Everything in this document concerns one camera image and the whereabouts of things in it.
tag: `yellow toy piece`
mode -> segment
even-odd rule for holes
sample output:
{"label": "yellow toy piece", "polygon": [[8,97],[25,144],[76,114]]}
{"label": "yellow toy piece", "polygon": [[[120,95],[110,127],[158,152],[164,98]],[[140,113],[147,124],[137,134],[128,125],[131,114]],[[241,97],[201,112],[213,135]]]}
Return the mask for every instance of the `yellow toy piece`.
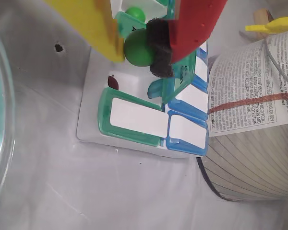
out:
{"label": "yellow toy piece", "polygon": [[45,0],[94,49],[113,62],[125,60],[124,39],[112,18],[110,0]]}
{"label": "yellow toy piece", "polygon": [[261,32],[267,34],[278,34],[288,31],[288,17],[278,18],[266,25],[247,25],[246,31]]}

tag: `paper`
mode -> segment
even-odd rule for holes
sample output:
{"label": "paper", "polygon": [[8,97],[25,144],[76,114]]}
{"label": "paper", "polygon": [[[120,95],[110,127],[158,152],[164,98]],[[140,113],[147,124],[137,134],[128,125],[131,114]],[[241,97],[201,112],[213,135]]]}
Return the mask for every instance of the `paper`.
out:
{"label": "paper", "polygon": [[[268,47],[288,76],[288,32],[268,38]],[[209,79],[209,108],[243,99],[288,92],[263,41],[220,55]],[[211,137],[288,124],[288,100],[250,104],[211,113]]]}

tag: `green ball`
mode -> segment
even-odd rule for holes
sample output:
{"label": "green ball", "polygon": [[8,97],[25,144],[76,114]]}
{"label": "green ball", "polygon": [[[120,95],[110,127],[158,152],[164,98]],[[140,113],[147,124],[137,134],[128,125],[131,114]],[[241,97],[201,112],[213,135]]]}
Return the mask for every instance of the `green ball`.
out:
{"label": "green ball", "polygon": [[131,32],[125,40],[124,54],[134,66],[150,66],[155,59],[154,50],[147,44],[146,29]]}
{"label": "green ball", "polygon": [[146,16],[139,7],[130,7],[128,10],[126,10],[126,14],[129,14],[133,18],[145,23]]}

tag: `black spot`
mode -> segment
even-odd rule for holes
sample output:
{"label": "black spot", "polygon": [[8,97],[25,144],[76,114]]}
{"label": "black spot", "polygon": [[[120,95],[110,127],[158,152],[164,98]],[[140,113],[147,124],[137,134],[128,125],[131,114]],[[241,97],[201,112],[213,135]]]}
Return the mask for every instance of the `black spot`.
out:
{"label": "black spot", "polygon": [[64,49],[63,49],[63,46],[61,46],[60,44],[55,44],[55,49],[58,53],[62,52]]}

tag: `red line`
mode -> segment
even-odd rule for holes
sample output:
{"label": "red line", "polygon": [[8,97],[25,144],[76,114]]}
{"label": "red line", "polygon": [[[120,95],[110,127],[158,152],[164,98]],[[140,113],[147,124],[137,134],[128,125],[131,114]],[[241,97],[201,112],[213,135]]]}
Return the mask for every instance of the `red line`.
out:
{"label": "red line", "polygon": [[232,108],[242,106],[242,105],[258,104],[258,103],[263,103],[263,102],[268,102],[268,101],[277,101],[277,100],[286,100],[286,99],[288,99],[288,92],[271,94],[271,95],[259,97],[259,98],[243,99],[237,102],[229,102],[229,103],[219,105],[215,108],[210,109],[209,113],[211,114],[211,113],[215,113],[215,112],[225,110],[225,109],[232,109]]}

